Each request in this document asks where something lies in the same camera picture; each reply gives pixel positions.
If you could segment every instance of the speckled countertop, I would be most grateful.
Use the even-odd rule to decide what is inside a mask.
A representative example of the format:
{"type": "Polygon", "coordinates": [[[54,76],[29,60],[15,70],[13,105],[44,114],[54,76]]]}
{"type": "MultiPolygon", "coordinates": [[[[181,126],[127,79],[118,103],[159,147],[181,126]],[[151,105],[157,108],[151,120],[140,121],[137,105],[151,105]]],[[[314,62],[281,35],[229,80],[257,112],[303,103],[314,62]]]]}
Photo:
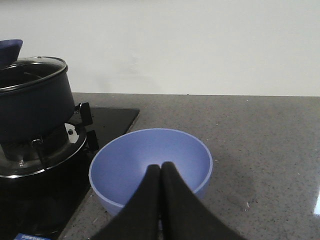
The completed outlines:
{"type": "MultiPolygon", "coordinates": [[[[203,203],[248,240],[320,239],[320,97],[75,93],[74,99],[139,108],[132,130],[172,128],[202,140],[215,167],[203,203]]],[[[109,220],[90,190],[59,239],[87,240],[109,220]]]]}

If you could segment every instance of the blue bowl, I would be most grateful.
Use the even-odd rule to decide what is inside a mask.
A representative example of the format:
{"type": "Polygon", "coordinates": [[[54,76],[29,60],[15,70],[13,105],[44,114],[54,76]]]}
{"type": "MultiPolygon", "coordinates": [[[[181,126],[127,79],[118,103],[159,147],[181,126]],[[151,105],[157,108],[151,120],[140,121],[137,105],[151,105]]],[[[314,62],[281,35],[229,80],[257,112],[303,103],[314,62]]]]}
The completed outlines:
{"type": "Polygon", "coordinates": [[[22,44],[20,39],[0,41],[0,65],[10,65],[17,61],[22,44]]]}
{"type": "Polygon", "coordinates": [[[164,162],[173,162],[193,193],[203,198],[213,170],[208,148],[188,133],[167,128],[133,131],[105,145],[90,165],[90,184],[114,216],[138,188],[147,166],[164,162]]]}

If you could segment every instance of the pot lid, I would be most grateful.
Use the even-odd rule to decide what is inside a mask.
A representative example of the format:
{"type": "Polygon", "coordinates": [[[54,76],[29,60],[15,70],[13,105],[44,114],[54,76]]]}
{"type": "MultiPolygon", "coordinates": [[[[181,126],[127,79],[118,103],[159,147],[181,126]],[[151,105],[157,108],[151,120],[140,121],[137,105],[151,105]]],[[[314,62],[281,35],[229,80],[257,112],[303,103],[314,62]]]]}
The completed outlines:
{"type": "Polygon", "coordinates": [[[0,65],[0,93],[43,82],[67,68],[64,60],[49,56],[19,58],[9,65],[0,65]]]}

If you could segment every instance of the gas stove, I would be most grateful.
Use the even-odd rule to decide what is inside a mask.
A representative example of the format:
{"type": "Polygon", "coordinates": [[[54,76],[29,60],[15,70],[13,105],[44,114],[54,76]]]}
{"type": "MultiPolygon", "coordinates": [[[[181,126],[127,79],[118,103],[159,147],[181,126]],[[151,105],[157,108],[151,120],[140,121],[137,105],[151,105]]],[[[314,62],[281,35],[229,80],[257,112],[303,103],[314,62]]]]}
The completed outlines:
{"type": "Polygon", "coordinates": [[[93,157],[125,134],[139,114],[138,109],[82,106],[86,113],[74,114],[50,134],[1,145],[0,239],[14,240],[20,233],[58,239],[90,189],[93,157]]]}

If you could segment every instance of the burner ring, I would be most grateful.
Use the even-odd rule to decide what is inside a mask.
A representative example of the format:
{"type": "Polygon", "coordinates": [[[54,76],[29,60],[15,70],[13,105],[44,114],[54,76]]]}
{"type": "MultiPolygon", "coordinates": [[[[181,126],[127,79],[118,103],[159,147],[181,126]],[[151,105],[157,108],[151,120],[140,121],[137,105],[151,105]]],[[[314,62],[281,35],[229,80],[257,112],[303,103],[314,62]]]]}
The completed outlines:
{"type": "Polygon", "coordinates": [[[28,161],[8,160],[2,147],[0,147],[0,178],[15,179],[39,174],[70,159],[83,147],[87,140],[85,127],[80,126],[76,129],[75,125],[71,122],[64,124],[68,140],[58,150],[44,156],[45,167],[39,157],[28,161]]]}

